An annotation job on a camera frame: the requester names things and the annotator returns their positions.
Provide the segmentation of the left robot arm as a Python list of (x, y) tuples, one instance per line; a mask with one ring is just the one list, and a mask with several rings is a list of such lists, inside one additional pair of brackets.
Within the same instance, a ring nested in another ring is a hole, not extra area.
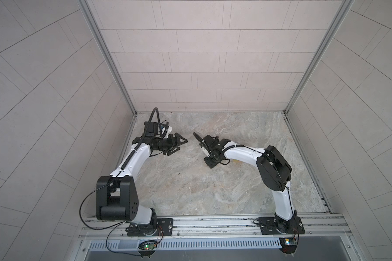
[(130, 154), (110, 175), (96, 184), (96, 218), (101, 221), (125, 221), (132, 226), (129, 236), (153, 236), (157, 215), (153, 208), (140, 205), (135, 185), (141, 167), (154, 151), (170, 156), (188, 140), (180, 134), (167, 137), (137, 137)]

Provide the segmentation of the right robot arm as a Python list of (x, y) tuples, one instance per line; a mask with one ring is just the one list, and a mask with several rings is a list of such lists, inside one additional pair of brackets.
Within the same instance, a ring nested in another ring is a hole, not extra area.
[(275, 203), (273, 217), (259, 217), (253, 221), (260, 226), (262, 234), (292, 234), (299, 236), (305, 234), (303, 224), (291, 199), (291, 172), (292, 168), (282, 154), (274, 146), (265, 149), (252, 148), (237, 144), (228, 139), (219, 140), (219, 137), (210, 135), (201, 138), (193, 134), (206, 154), (204, 162), (209, 168), (224, 161), (241, 161), (258, 168), (258, 172), (265, 186), (272, 190)]

